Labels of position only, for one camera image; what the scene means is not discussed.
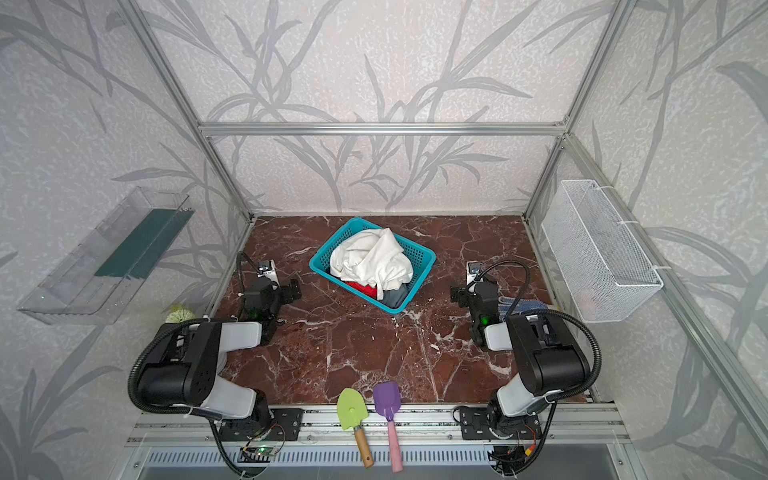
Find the blue dotted work glove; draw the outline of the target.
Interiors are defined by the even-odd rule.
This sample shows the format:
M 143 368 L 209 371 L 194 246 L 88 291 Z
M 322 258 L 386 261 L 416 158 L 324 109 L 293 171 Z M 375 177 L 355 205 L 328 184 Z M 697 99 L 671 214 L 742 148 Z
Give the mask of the blue dotted work glove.
M 499 297 L 499 304 L 498 304 L 498 315 L 500 318 L 503 318 L 507 312 L 510 310 L 510 307 L 513 305 L 514 299 L 512 297 L 507 296 L 500 296 Z M 536 309 L 547 309 L 549 308 L 549 305 L 539 301 L 537 299 L 521 299 L 518 301 L 518 303 L 515 305 L 515 308 L 513 309 L 513 313 L 522 313 L 530 310 L 536 310 Z

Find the purple toy shovel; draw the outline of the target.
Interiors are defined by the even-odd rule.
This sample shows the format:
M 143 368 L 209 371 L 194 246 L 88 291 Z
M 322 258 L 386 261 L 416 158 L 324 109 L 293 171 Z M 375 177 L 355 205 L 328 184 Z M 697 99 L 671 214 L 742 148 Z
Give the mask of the purple toy shovel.
M 377 384 L 373 389 L 375 410 L 387 421 L 390 463 L 392 472 L 403 471 L 403 458 L 397 436 L 394 416 L 401 407 L 399 386 L 394 381 Z

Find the clear plastic wall shelf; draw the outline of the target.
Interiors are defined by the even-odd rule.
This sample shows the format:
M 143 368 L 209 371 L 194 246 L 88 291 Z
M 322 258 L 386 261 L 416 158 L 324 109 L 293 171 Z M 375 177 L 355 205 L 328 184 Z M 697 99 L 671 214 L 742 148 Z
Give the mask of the clear plastic wall shelf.
M 190 196 L 134 188 L 20 302 L 47 325 L 111 325 L 195 213 Z

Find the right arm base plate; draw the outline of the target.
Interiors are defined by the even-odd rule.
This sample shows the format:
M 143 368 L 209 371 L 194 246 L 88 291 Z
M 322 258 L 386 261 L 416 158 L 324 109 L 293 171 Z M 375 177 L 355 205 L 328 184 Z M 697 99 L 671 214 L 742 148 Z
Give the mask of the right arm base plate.
M 537 442 L 542 425 L 535 415 L 506 416 L 498 409 L 461 405 L 454 409 L 454 420 L 463 440 Z

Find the aluminium frame crossbar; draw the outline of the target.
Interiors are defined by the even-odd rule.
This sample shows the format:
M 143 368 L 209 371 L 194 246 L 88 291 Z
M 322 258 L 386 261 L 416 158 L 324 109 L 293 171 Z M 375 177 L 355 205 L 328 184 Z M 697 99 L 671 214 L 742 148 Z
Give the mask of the aluminium frame crossbar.
M 558 136 L 558 123 L 203 122 L 208 137 L 222 136 Z

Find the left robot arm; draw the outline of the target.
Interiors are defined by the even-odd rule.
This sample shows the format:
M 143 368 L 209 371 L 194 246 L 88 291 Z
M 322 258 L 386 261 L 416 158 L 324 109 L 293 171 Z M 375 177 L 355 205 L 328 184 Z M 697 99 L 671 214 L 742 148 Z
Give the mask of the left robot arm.
M 130 400 L 147 413 L 229 423 L 242 435 L 267 432 L 275 420 L 266 394 L 220 373 L 229 353 L 268 344 L 281 307 L 301 296 L 297 279 L 279 285 L 262 276 L 241 295 L 242 320 L 195 318 L 163 324 L 129 373 Z

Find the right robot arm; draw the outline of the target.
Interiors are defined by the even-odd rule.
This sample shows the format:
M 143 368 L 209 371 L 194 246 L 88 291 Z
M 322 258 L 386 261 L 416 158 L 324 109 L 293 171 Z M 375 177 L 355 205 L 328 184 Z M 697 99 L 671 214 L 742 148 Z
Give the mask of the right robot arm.
M 541 412 L 588 390 L 599 376 L 600 347 L 578 319 L 536 300 L 504 297 L 492 281 L 454 286 L 450 300 L 469 310 L 477 346 L 510 352 L 516 365 L 487 406 L 458 408 L 463 439 L 534 440 Z

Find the white printed t-shirt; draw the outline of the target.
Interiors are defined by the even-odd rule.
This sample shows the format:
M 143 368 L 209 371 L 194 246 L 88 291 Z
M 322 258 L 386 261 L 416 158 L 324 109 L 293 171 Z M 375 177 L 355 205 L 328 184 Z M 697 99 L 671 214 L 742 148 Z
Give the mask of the white printed t-shirt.
M 331 253 L 330 273 L 344 282 L 374 287 L 376 299 L 413 279 L 414 268 L 389 229 L 367 229 L 352 235 Z

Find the green toy shovel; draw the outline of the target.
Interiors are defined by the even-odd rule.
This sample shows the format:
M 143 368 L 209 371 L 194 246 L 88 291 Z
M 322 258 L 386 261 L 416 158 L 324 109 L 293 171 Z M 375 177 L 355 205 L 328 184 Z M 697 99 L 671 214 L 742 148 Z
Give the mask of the green toy shovel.
M 364 467 L 371 468 L 374 458 L 362 427 L 369 412 L 362 394 L 355 389 L 345 388 L 337 400 L 336 409 L 341 428 L 353 431 Z

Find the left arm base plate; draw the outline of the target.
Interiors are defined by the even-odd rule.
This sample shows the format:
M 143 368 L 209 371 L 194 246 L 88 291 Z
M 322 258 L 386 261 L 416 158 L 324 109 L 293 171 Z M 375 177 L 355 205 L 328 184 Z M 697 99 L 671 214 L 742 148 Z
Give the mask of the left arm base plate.
M 219 437 L 223 442 L 297 441 L 303 413 L 301 408 L 274 408 L 270 410 L 271 417 L 264 420 L 254 417 L 225 420 L 219 427 Z

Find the small green circuit board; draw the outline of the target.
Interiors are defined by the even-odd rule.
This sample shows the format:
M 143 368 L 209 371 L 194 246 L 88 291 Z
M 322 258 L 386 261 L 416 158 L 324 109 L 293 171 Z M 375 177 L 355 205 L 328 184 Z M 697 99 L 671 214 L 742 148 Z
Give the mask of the small green circuit board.
M 240 450 L 239 462 L 242 463 L 269 463 L 281 452 L 281 447 L 275 446 L 248 446 Z

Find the potted artificial flowers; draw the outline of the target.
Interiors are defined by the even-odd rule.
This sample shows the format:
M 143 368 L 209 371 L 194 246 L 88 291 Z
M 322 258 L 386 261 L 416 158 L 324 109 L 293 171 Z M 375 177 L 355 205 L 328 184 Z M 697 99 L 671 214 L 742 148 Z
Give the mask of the potted artificial flowers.
M 166 323 L 183 323 L 197 318 L 197 315 L 187 307 L 182 305 L 172 305 L 165 318 Z

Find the teal plastic basket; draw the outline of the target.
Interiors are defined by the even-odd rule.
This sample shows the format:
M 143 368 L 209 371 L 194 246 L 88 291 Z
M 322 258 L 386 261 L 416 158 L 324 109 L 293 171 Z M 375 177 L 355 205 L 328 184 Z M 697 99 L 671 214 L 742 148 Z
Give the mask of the teal plastic basket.
M 385 228 L 382 228 L 372 222 L 369 222 L 359 217 L 356 217 L 347 221 L 335 234 L 333 234 L 319 248 L 317 253 L 312 257 L 312 259 L 310 260 L 310 269 L 314 273 L 329 280 L 331 283 L 341 287 L 342 289 L 361 298 L 362 300 L 376 306 L 377 308 L 392 315 L 398 314 L 406 308 L 406 306 L 413 299 L 413 297 L 416 295 L 416 293 L 418 292 L 422 284 L 427 279 L 427 276 L 429 275 L 429 272 L 431 271 L 432 266 L 436 261 L 436 255 L 432 250 L 394 233 L 398 243 L 404 248 L 404 253 L 406 257 L 412 263 L 412 266 L 414 268 L 414 275 L 413 275 L 413 279 L 409 283 L 407 283 L 409 287 L 409 295 L 404 301 L 404 303 L 401 305 L 401 307 L 398 309 L 387 308 L 380 301 L 374 300 L 370 297 L 362 295 L 361 293 L 350 288 L 345 284 L 344 281 L 340 280 L 339 278 L 333 276 L 330 273 L 329 263 L 330 263 L 330 257 L 331 257 L 332 251 L 344 240 L 347 240 L 352 235 L 367 229 L 385 229 Z

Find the grey t-shirt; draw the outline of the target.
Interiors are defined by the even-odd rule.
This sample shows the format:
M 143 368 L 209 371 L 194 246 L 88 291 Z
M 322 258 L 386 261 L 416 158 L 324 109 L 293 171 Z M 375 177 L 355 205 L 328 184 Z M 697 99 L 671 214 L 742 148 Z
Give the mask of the grey t-shirt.
M 407 284 L 401 284 L 399 288 L 393 290 L 385 290 L 383 292 L 383 298 L 380 302 L 390 309 L 398 309 L 404 303 L 409 295 L 409 287 Z

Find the red t-shirt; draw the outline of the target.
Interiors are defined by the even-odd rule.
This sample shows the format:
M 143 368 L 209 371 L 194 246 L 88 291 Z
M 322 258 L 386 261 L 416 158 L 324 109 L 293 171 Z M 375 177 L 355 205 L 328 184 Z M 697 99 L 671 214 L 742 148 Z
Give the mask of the red t-shirt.
M 377 288 L 375 286 L 363 285 L 353 281 L 345 281 L 345 284 L 362 295 L 377 300 Z

